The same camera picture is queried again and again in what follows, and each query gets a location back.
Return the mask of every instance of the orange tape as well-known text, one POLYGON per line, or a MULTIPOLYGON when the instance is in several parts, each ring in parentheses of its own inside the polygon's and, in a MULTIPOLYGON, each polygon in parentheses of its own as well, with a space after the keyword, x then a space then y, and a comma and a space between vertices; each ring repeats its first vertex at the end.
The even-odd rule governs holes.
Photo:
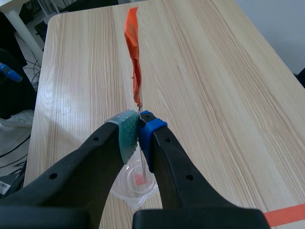
POLYGON ((133 63, 133 99, 138 107, 142 107, 140 101, 140 87, 141 87, 141 69, 139 63, 139 42, 138 42, 138 21, 137 21, 137 7, 128 10, 127 19, 125 22, 124 34, 128 46, 129 54, 133 63))
POLYGON ((264 213, 270 227, 293 223, 305 219, 305 204, 264 213))

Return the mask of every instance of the white table leg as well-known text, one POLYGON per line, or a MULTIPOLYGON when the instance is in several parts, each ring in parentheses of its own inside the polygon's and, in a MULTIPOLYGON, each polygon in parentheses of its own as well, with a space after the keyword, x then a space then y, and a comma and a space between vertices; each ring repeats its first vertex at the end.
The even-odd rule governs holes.
POLYGON ((15 30, 19 33, 20 37, 26 42, 29 48, 34 53, 35 57, 38 59, 38 62, 42 63, 43 51, 33 38, 32 34, 25 26, 21 18, 15 9, 10 10, 7 13, 4 13, 10 23, 14 26, 15 30))

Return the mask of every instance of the blue object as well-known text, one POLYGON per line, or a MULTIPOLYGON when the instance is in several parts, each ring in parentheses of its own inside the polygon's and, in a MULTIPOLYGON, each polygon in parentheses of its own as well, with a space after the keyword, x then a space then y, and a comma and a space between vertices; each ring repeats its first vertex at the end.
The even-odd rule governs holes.
POLYGON ((0 63, 0 72, 15 82, 19 83, 22 81, 22 77, 18 75, 17 72, 9 68, 6 64, 0 63))
MULTIPOLYGON (((153 115, 153 113, 149 111, 143 111, 140 113, 142 114, 148 114, 148 115, 153 115)), ((143 151, 149 171, 152 173, 153 168, 152 168, 152 159, 151 159, 151 141, 152 141, 152 134, 154 131, 160 129, 163 126, 167 126, 167 123, 162 121, 160 118, 153 119, 149 122, 146 123, 144 127, 141 127, 138 124, 138 138, 139 138, 139 144, 141 147, 141 150, 143 151)))

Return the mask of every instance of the gray wall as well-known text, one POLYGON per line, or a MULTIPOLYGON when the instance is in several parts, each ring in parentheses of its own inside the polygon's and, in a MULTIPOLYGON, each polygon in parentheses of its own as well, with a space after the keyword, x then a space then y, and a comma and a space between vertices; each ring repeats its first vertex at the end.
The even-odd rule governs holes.
POLYGON ((305 68, 305 0, 236 0, 293 73, 305 68))

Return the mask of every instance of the barcode label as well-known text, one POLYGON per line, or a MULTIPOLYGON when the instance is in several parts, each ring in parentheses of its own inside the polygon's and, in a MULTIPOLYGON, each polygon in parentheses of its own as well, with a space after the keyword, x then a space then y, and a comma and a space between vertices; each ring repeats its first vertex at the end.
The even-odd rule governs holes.
POLYGON ((5 194, 10 188, 10 185, 0 181, 0 194, 5 194))

